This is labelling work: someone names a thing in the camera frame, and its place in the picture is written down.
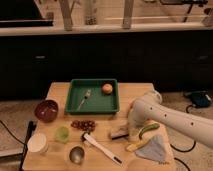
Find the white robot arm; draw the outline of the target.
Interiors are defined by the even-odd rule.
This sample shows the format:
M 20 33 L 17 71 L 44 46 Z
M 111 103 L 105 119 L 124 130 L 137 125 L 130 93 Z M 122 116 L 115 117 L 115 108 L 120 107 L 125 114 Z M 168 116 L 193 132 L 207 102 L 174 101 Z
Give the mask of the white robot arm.
M 163 106 L 162 96 L 155 90 L 136 98 L 128 113 L 131 128 L 142 126 L 148 119 L 171 127 L 213 149 L 213 120 Z

